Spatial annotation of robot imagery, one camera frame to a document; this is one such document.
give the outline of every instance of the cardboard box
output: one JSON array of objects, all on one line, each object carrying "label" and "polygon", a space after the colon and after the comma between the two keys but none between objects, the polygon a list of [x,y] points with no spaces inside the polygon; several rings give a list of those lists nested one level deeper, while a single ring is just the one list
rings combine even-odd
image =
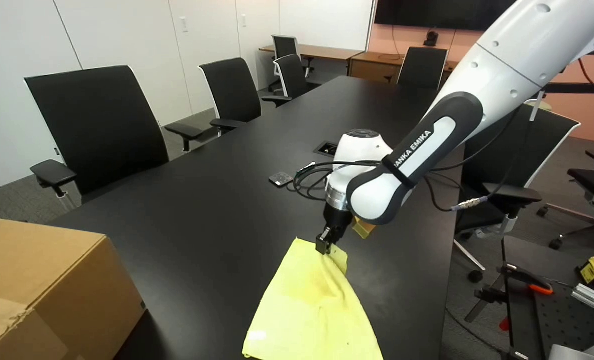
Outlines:
[{"label": "cardboard box", "polygon": [[144,303],[105,235],[0,219],[0,360],[104,360]]}]

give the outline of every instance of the floor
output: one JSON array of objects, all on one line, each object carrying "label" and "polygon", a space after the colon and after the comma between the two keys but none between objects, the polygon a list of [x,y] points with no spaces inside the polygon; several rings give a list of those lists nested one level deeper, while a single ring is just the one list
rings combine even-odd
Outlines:
[{"label": "floor", "polygon": [[[263,112],[272,111],[272,109],[274,105],[262,103]],[[211,109],[181,121],[197,128],[208,128],[214,116]],[[171,159],[180,157],[182,155],[180,137],[166,131],[163,131],[163,134],[169,157]],[[198,148],[201,145],[203,144],[193,143],[191,146]],[[594,169],[594,162],[585,155],[585,150],[594,150],[594,141],[571,137],[562,144],[531,185],[531,188],[539,191],[544,201],[531,205],[521,212],[512,235],[547,246],[551,239],[560,233],[587,226],[582,221],[553,211],[546,218],[535,215],[537,209],[544,203],[555,203],[578,212],[589,212],[589,206],[583,198],[583,191],[576,184],[569,182],[569,177],[566,175],[566,171],[570,168]],[[66,189],[76,203],[81,203],[81,197],[74,186],[67,186]],[[32,177],[0,187],[0,217],[2,218],[44,224],[63,214],[64,210],[55,199],[54,193],[50,189],[41,189]],[[453,251],[447,307],[459,319],[463,319],[475,305],[477,299],[473,296],[473,292],[481,289],[483,283],[491,284],[495,280],[495,268],[501,263],[501,245],[498,237],[486,239],[473,237],[464,243],[464,247],[471,251],[489,271],[484,274],[484,281],[481,284],[471,284],[467,280],[467,274],[474,269],[473,265],[459,251]],[[594,255],[594,232],[569,237],[560,251],[587,257]],[[505,307],[489,305],[469,327],[494,346],[507,349],[508,335],[498,327],[499,322],[506,316]],[[499,358],[495,351],[466,333],[448,316],[445,319],[441,353],[441,358],[444,360]]]}]

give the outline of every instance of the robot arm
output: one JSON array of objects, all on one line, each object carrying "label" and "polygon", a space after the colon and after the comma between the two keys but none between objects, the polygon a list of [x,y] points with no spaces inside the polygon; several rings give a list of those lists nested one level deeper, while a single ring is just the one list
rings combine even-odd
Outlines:
[{"label": "robot arm", "polygon": [[390,223],[416,184],[448,153],[593,51],[594,0],[515,2],[468,51],[394,150],[375,133],[343,135],[335,161],[381,160],[381,165],[333,168],[318,251],[326,253],[341,238],[353,215],[370,224]]}]

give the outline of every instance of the black monitor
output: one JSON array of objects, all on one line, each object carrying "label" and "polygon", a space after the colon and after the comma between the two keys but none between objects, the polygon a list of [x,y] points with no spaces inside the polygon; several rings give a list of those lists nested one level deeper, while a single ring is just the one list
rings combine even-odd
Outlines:
[{"label": "black monitor", "polygon": [[516,0],[379,0],[375,23],[485,31]]}]

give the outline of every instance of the yellow cloth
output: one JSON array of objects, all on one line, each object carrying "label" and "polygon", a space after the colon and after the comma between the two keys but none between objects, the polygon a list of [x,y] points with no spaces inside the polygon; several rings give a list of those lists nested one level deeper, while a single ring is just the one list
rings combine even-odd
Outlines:
[{"label": "yellow cloth", "polygon": [[295,239],[259,303],[242,353],[259,360],[382,360],[346,278],[348,255]]}]

